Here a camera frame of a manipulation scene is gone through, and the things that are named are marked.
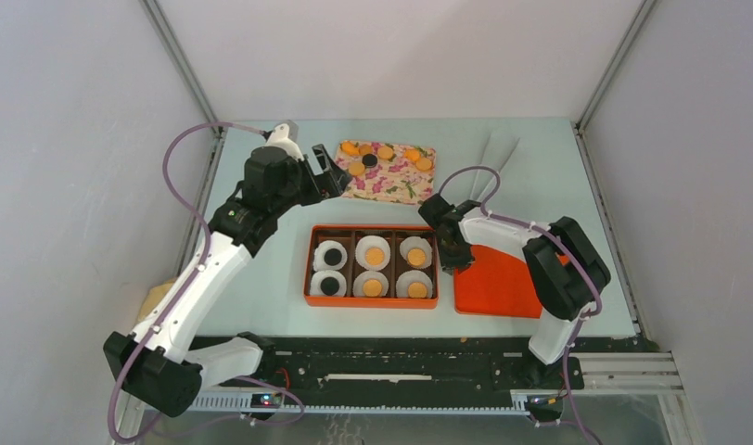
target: white wall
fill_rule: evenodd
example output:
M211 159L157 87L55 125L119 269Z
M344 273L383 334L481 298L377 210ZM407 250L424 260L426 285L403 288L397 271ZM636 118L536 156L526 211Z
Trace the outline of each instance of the white wall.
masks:
M587 135L708 443L753 444L753 0L661 2Z
M641 0L162 2L219 117L577 119Z
M105 443L101 347L172 274L160 162L201 120L138 2L0 0L0 444ZM178 150L182 192L210 139Z

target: box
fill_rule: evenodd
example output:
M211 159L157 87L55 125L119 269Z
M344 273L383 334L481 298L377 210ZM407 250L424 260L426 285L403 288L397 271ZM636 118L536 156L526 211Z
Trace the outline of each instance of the box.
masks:
M352 282L364 268L354 259L357 242L367 235L384 237L390 246L390 261L382 269L389 283L388 295L385 297L368 298L353 297ZM431 295L425 299L409 299L396 297L396 279L404 272L414 268L401 256L399 245L409 236L425 238L431 245L431 265L419 271L431 279ZM309 295L311 276L313 275L313 253L319 243L326 240L338 241L347 250L347 261L338 271L347 281L347 291L344 297L328 297ZM303 295L311 306L345 307L345 308L392 308L392 309L433 309L439 300L439 285L437 280L437 248L434 232L430 227L417 225L317 225L311 231L311 244L308 250L305 280L303 281Z

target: table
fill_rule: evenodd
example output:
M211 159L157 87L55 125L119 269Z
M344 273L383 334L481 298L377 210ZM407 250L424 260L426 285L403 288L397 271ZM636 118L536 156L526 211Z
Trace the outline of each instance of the table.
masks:
M271 129L275 121L242 122ZM538 222L562 216L579 221L612 272L603 293L603 312L587 322L588 337L635 335L627 302L616 274L606 234L596 207L570 122L565 119L429 119L298 121L298 143L304 153L325 144L335 156L343 139L404 142L437 149L435 188L452 172L479 163L492 131L519 140L503 169L500 193L492 210ZM252 133L229 130L215 172L205 214L232 193L242 179L250 151L263 144ZM446 187L448 201L468 198L473 178L464 175ZM440 272L440 301L434 310L314 308L302 296L311 229L324 223L423 224L414 207L359 199L332 199L308 208L296 207L279 220L278 231L236 276L205 318L200 335L293 337L526 337L537 321L512 317L463 315L453 306L453 278Z

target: black disc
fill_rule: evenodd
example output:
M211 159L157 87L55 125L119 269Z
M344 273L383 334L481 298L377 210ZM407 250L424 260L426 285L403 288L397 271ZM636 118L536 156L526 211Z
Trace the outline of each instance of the black disc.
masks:
M319 287L322 289L322 293L328 296L336 295L338 289L340 288L340 286L338 285L338 280L333 278L332 276L324 278L322 280L322 283L319 284Z
M341 251L337 248L331 248L327 252L325 252L325 264L328 266L335 266L336 264L341 262L341 259L343 259L344 256L341 254Z
M379 162L379 159L375 155L365 155L363 156L363 165L367 168L376 167L377 162Z

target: floral placemat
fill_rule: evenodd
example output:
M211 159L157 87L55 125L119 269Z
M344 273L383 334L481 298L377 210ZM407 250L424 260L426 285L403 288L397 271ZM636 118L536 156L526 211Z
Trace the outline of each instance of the floral placemat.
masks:
M357 148L357 154L352 154L351 146ZM375 167L365 169L362 174L353 175L352 182L342 196L410 205L418 205L428 199L433 194L434 171L437 166L437 152L429 146L342 141L338 145L336 164L348 170L353 162L363 161L361 153L370 151L375 155L381 154L379 149L383 146L392 150L391 158L377 157L378 163ZM421 171L418 168L421 164L417 164L420 159L428 159L430 168Z

